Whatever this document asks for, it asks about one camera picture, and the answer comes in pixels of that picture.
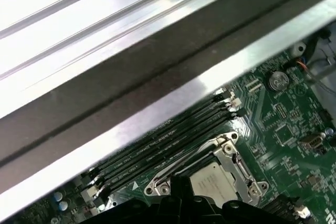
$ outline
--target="electronic component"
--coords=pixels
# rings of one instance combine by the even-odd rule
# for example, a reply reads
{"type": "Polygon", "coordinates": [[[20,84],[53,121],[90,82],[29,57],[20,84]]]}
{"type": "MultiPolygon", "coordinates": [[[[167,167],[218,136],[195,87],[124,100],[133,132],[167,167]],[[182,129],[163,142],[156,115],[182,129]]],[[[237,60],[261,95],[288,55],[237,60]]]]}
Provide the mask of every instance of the electronic component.
{"type": "Polygon", "coordinates": [[[284,91],[289,86],[289,77],[282,71],[271,72],[266,80],[266,86],[273,92],[284,91]]]}
{"type": "Polygon", "coordinates": [[[232,108],[237,109],[241,104],[242,101],[239,98],[235,98],[230,102],[232,108]]]}
{"type": "Polygon", "coordinates": [[[295,207],[294,210],[297,213],[297,215],[302,219],[307,219],[311,216],[310,210],[308,209],[308,207],[304,205],[300,207],[295,207]]]}
{"type": "Polygon", "coordinates": [[[66,211],[69,207],[69,204],[66,202],[66,201],[61,201],[59,204],[58,204],[58,208],[59,210],[61,211],[66,211]]]}
{"type": "Polygon", "coordinates": [[[59,202],[63,199],[63,194],[59,191],[54,192],[53,196],[56,202],[59,202]]]}
{"type": "Polygon", "coordinates": [[[277,198],[262,207],[262,210],[277,215],[292,223],[299,223],[295,216],[294,205],[290,198],[279,195],[277,198]]]}
{"type": "Polygon", "coordinates": [[[329,114],[328,110],[326,109],[319,110],[318,114],[324,123],[329,123],[332,121],[332,116],[329,114]]]}
{"type": "Polygon", "coordinates": [[[334,135],[334,130],[332,128],[326,128],[324,130],[324,133],[326,136],[333,136],[334,135]]]}
{"type": "Polygon", "coordinates": [[[317,149],[322,145],[323,135],[321,133],[312,134],[300,140],[302,146],[307,149],[317,149]]]}
{"type": "Polygon", "coordinates": [[[254,179],[235,147],[237,140],[237,132],[221,134],[208,140],[195,152],[188,153],[159,171],[148,183],[144,193],[147,196],[165,195],[167,192],[162,193],[162,186],[169,189],[171,176],[189,174],[194,193],[213,198],[218,207],[238,198],[251,205],[258,205],[268,190],[268,183],[254,179]],[[211,158],[211,163],[201,166],[206,158],[211,158]]]}
{"type": "Polygon", "coordinates": [[[56,217],[53,217],[50,221],[50,224],[59,224],[59,219],[56,217]]]}

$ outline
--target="capacitor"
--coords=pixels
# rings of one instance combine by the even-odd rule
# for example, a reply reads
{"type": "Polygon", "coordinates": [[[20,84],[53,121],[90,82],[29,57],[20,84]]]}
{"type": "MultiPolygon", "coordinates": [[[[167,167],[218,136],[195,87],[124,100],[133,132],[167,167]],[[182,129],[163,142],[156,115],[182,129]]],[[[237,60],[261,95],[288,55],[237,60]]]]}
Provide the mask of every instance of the capacitor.
{"type": "Polygon", "coordinates": [[[63,199],[63,194],[59,191],[54,192],[54,199],[56,202],[60,202],[63,199]]]}
{"type": "Polygon", "coordinates": [[[61,201],[59,204],[58,204],[58,209],[61,210],[61,211],[65,211],[67,210],[69,207],[69,204],[66,202],[66,201],[61,201]]]}
{"type": "Polygon", "coordinates": [[[56,217],[53,217],[50,221],[50,224],[59,224],[59,219],[56,217]]]}
{"type": "Polygon", "coordinates": [[[266,82],[266,86],[273,92],[284,91],[289,86],[289,77],[282,71],[271,72],[266,82]]]}
{"type": "Polygon", "coordinates": [[[334,130],[332,128],[326,128],[324,130],[325,135],[327,136],[333,136],[334,135],[334,130]]]}

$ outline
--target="green circuit board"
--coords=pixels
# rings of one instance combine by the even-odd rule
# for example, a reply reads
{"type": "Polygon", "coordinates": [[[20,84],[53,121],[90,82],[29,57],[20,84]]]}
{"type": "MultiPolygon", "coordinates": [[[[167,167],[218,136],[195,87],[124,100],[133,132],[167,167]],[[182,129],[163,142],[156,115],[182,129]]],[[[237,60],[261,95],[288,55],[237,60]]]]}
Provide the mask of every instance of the green circuit board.
{"type": "MultiPolygon", "coordinates": [[[[210,138],[236,131],[239,134],[236,147],[253,176],[257,181],[269,183],[269,189],[259,207],[280,194],[299,196],[316,222],[334,220],[336,151],[329,145],[333,136],[325,138],[323,152],[308,150],[300,143],[307,135],[334,129],[334,126],[321,117],[323,107],[299,68],[287,71],[290,84],[285,91],[271,92],[265,85],[267,74],[279,69],[290,59],[283,52],[223,87],[241,100],[239,107],[246,110],[243,117],[224,120],[226,112],[213,102],[215,94],[212,94],[138,141],[139,144],[146,144],[122,150],[99,164],[101,168],[105,167],[104,176],[109,178],[107,181],[119,185],[118,189],[112,191],[109,202],[112,205],[109,207],[132,198],[150,204],[153,197],[146,196],[144,191],[158,171],[210,138]],[[145,155],[150,149],[153,149],[151,154],[145,155]],[[157,164],[146,166],[154,160],[157,164]]],[[[48,223],[50,221],[46,220],[57,216],[60,224],[79,223],[89,218],[87,212],[92,206],[86,206],[80,201],[82,188],[64,187],[59,190],[69,191],[64,194],[68,195],[68,202],[71,202],[68,211],[59,212],[57,204],[50,203],[49,196],[21,213],[20,218],[31,220],[25,223],[48,223]],[[36,219],[34,212],[46,209],[46,205],[51,213],[45,210],[45,216],[36,219]]]]}
{"type": "MultiPolygon", "coordinates": [[[[336,211],[336,151],[328,144],[330,137],[323,144],[327,151],[323,155],[305,149],[299,141],[334,126],[321,119],[319,111],[323,107],[298,68],[288,71],[291,82],[286,91],[267,90],[267,73],[289,59],[283,52],[231,83],[227,88],[240,98],[247,115],[219,125],[211,135],[239,133],[237,148],[247,166],[257,180],[270,184],[261,206],[279,194],[299,196],[316,221],[324,223],[328,214],[336,211]]],[[[149,203],[151,198],[143,191],[156,172],[137,178],[117,192],[117,200],[136,197],[149,203]]]]}

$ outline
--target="metal frame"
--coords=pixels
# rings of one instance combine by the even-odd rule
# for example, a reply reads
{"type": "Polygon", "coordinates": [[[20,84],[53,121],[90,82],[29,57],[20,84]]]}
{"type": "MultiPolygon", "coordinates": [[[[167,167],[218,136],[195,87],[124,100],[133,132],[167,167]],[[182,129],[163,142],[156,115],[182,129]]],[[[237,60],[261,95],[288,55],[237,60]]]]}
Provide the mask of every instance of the metal frame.
{"type": "MultiPolygon", "coordinates": [[[[171,31],[166,29],[156,36],[162,36],[162,42],[163,39],[167,40],[166,33],[173,33],[174,29],[180,32],[183,24],[187,24],[192,38],[196,24],[194,19],[202,16],[210,20],[200,23],[203,28],[219,26],[218,21],[223,20],[227,12],[223,6],[228,3],[235,3],[240,11],[246,8],[237,0],[218,0],[171,26],[171,31]],[[221,13],[215,19],[213,14],[218,12],[221,13]]],[[[109,79],[109,75],[100,70],[113,73],[111,68],[123,66],[123,59],[132,55],[130,52],[134,48],[1,119],[0,130],[6,141],[4,147],[10,141],[20,143],[24,136],[31,137],[32,141],[29,148],[19,149],[23,151],[13,153],[14,156],[7,157],[6,162],[2,163],[0,221],[103,157],[134,143],[139,136],[184,111],[219,86],[336,18],[336,0],[265,0],[264,3],[264,8],[260,7],[262,3],[251,3],[249,8],[253,10],[254,6],[256,11],[245,22],[231,17],[226,22],[235,22],[236,26],[222,32],[218,29],[212,41],[205,40],[198,47],[189,48],[189,54],[188,50],[184,51],[183,55],[164,64],[159,70],[154,65],[154,69],[149,71],[151,76],[140,78],[138,83],[133,82],[134,85],[127,89],[110,93],[108,85],[100,83],[102,79],[98,77],[103,76],[105,83],[112,87],[113,82],[120,82],[122,79],[109,79]],[[90,99],[93,102],[83,106],[81,102],[90,99]],[[72,106],[76,106],[76,102],[82,105],[81,111],[74,111],[72,106]],[[57,114],[62,117],[63,113],[73,117],[58,120],[57,114]]],[[[146,41],[142,46],[133,57],[151,48],[150,43],[146,46],[146,41]]],[[[152,59],[158,50],[164,53],[164,48],[158,46],[157,50],[152,51],[152,59]]],[[[147,70],[145,66],[148,63],[136,65],[139,69],[143,68],[140,73],[147,70]]]]}

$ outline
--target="cable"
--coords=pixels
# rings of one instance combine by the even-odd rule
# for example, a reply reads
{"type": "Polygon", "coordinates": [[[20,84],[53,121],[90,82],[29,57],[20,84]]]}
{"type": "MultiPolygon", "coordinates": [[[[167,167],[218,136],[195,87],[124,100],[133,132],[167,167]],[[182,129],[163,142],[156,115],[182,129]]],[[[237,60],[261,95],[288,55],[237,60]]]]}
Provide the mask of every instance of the cable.
{"type": "Polygon", "coordinates": [[[334,57],[336,56],[335,51],[332,49],[332,47],[330,46],[330,43],[328,43],[329,49],[332,51],[332,53],[334,54],[334,57]]]}
{"type": "Polygon", "coordinates": [[[333,96],[336,97],[336,92],[333,91],[332,89],[330,89],[329,87],[327,87],[322,81],[320,81],[317,78],[315,78],[314,74],[307,68],[307,66],[305,64],[303,64],[303,62],[301,62],[299,60],[297,60],[296,62],[297,62],[297,64],[299,64],[300,66],[302,66],[302,68],[305,70],[305,72],[307,73],[307,75],[309,75],[309,77],[312,80],[314,80],[316,84],[318,84],[326,92],[328,92],[331,95],[333,95],[333,96]]]}

